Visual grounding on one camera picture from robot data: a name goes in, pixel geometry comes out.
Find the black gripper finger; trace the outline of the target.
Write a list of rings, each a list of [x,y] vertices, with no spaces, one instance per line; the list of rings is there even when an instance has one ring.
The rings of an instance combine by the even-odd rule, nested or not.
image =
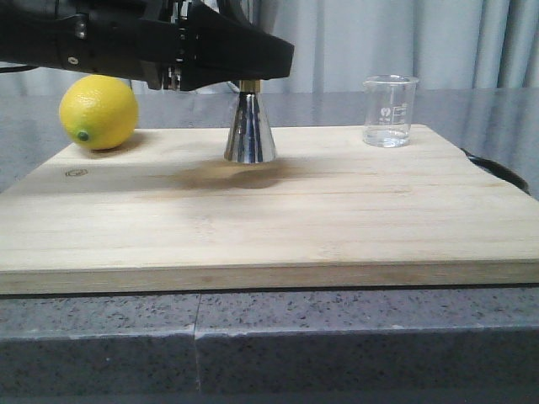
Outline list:
[[[251,24],[239,1],[202,1],[187,9],[180,88],[196,90],[219,82],[270,80],[291,73],[294,45]]]

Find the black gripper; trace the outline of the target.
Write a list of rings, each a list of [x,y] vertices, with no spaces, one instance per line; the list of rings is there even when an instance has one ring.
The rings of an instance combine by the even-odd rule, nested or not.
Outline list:
[[[159,89],[187,53],[177,1],[3,1],[1,60]]]

